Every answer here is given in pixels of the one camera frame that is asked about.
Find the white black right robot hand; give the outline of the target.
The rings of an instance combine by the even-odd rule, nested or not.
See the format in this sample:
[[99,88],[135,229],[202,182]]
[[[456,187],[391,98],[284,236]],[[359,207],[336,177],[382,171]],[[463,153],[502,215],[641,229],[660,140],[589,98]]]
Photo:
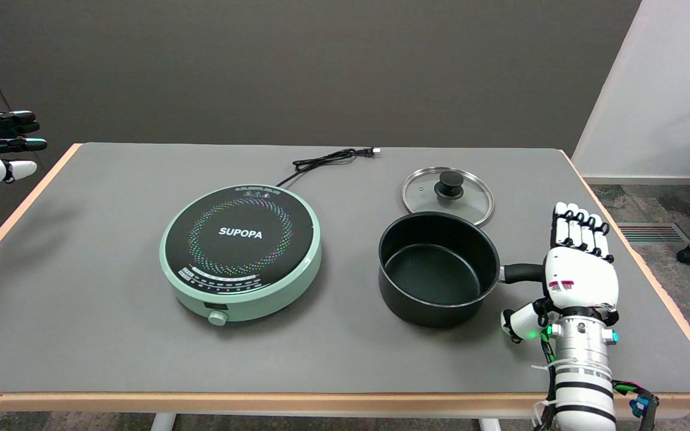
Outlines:
[[543,292],[542,298],[517,310],[501,311],[501,328],[515,344],[536,338],[552,313],[564,316],[587,309],[606,326],[619,320],[619,281],[606,238],[611,225],[577,204],[557,202],[551,229],[551,249],[542,263],[500,268],[500,282],[538,282]]

